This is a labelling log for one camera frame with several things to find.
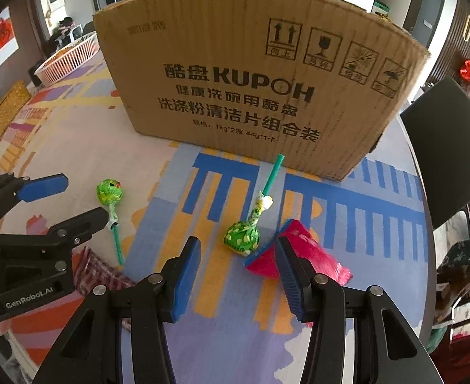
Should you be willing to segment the brown cardboard box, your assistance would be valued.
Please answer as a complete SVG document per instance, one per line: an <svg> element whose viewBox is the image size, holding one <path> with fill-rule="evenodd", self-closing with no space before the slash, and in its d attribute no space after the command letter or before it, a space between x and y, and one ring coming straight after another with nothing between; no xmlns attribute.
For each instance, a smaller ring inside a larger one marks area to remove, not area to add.
<svg viewBox="0 0 470 384"><path fill-rule="evenodd" d="M123 0L93 18L138 133L344 180L429 57L342 0Z"/></svg>

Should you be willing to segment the colourful patterned table mat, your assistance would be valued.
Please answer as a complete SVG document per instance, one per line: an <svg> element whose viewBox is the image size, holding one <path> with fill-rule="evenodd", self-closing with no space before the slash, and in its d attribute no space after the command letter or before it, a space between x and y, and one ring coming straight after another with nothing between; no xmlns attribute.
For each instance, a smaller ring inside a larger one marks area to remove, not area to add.
<svg viewBox="0 0 470 384"><path fill-rule="evenodd" d="M271 166L234 154L136 133L102 56L43 90L0 142L0 174L68 176L62 194L19 204L0 232L42 234L98 205L96 186L118 180L125 254L134 281L158 271L198 237L201 264L185 315L166 329L180 383L297 383L310 330L291 314L276 279L248 271L223 243L244 219ZM289 219L352 272L350 286L387 291L414 332L424 314L432 255L420 179L402 123L341 183L282 168L273 206L258 227L263 243Z"/></svg>

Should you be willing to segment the wooden chair with red clothes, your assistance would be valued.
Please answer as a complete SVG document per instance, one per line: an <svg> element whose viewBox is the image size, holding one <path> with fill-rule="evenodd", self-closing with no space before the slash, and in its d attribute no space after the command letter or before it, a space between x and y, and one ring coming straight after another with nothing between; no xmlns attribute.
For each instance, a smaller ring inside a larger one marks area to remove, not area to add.
<svg viewBox="0 0 470 384"><path fill-rule="evenodd" d="M470 383L470 239L453 245L437 268L426 350L444 383Z"/></svg>

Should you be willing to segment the yellow woven tissue box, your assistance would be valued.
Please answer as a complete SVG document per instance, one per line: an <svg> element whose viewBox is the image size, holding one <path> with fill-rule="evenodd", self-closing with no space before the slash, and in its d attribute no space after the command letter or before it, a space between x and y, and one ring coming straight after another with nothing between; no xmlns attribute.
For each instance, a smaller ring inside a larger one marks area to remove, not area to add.
<svg viewBox="0 0 470 384"><path fill-rule="evenodd" d="M0 141L8 125L30 99L31 94L24 82L17 81L0 100Z"/></svg>

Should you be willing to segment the large green lollipop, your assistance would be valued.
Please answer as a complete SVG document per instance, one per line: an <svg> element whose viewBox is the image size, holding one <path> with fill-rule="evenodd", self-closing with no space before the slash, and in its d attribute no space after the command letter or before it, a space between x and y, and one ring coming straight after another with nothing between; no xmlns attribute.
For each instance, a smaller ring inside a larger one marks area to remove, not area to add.
<svg viewBox="0 0 470 384"><path fill-rule="evenodd" d="M262 214L274 203L273 198L269 196L269 190L274 184L283 161L284 155L279 154L265 182L264 189L258 192L248 218L232 224L224 234L224 244L237 254L247 257L259 246L258 222Z"/></svg>

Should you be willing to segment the small green lollipop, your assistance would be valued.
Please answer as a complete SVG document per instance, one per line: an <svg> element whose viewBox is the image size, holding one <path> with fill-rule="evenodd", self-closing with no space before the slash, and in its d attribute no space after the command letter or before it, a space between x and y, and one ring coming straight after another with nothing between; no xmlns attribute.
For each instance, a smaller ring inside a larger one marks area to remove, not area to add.
<svg viewBox="0 0 470 384"><path fill-rule="evenodd" d="M107 207L109 214L108 228L113 234L114 247L118 265L125 262L125 257L121 248L121 241L119 237L119 217L116 211L116 206L124 197L124 190L121 183L113 179L105 179L96 186L96 195L98 201Z"/></svg>

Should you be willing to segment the black chair right side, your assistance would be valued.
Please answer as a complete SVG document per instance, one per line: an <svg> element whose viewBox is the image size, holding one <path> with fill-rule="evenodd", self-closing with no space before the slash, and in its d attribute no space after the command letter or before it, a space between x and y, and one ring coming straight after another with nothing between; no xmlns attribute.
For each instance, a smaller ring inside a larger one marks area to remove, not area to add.
<svg viewBox="0 0 470 384"><path fill-rule="evenodd" d="M470 202L470 98L447 77L411 103L401 119L437 229Z"/></svg>

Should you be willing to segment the maroon striped snack bar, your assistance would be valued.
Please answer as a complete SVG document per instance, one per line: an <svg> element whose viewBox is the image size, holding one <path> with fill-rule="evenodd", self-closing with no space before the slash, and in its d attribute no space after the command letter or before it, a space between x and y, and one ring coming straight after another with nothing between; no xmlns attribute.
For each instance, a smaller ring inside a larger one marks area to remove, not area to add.
<svg viewBox="0 0 470 384"><path fill-rule="evenodd" d="M123 290L136 284L87 246L73 254L72 263L74 287L82 296L87 296L98 285L108 290Z"/></svg>

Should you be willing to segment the oranges in basket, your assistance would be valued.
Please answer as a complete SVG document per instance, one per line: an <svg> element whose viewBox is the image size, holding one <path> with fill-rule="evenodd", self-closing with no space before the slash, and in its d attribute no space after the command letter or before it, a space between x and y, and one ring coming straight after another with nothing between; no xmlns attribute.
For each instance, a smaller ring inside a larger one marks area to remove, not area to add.
<svg viewBox="0 0 470 384"><path fill-rule="evenodd" d="M64 56L67 52L69 52L70 50L72 50L73 47L67 47L67 48L63 48L61 50L59 50L54 56L53 58L59 58L61 56Z"/></svg>

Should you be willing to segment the white basket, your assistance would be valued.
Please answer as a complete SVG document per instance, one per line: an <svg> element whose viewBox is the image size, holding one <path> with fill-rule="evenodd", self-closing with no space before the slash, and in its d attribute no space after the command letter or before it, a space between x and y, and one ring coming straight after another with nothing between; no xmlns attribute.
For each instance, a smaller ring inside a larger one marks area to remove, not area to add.
<svg viewBox="0 0 470 384"><path fill-rule="evenodd" d="M100 50L100 44L95 31L64 46L64 48L67 47L73 47L73 49L64 56L53 58L58 50L35 70L35 76L41 81L43 86L49 87L63 80L85 62L89 61Z"/></svg>

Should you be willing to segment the dark hallway door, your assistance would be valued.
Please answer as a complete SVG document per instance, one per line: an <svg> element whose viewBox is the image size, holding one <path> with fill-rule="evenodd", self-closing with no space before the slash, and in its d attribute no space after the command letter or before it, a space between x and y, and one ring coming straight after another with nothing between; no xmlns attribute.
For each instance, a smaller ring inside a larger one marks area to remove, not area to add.
<svg viewBox="0 0 470 384"><path fill-rule="evenodd" d="M428 46L441 18L445 0L411 0L402 25L413 38Z"/></svg>

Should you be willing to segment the red paper door decoration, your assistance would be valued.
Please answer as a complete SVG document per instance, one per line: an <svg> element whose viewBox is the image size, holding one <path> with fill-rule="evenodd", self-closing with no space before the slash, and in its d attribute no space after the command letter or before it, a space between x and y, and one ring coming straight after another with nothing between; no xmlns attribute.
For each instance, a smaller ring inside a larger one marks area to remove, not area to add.
<svg viewBox="0 0 470 384"><path fill-rule="evenodd" d="M0 13L0 67L19 49L9 8Z"/></svg>

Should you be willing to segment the pink snack packet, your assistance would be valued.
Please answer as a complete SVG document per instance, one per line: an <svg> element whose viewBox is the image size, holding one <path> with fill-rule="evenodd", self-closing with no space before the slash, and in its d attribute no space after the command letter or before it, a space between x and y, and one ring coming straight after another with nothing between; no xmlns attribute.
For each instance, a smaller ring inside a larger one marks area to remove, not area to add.
<svg viewBox="0 0 470 384"><path fill-rule="evenodd" d="M246 258L244 266L249 272L266 278L279 278L274 254L279 237L286 237L297 256L307 259L317 273L330 277L342 286L347 285L352 279L353 275L349 268L342 266L325 251L297 219L288 219L269 243L260 246Z"/></svg>

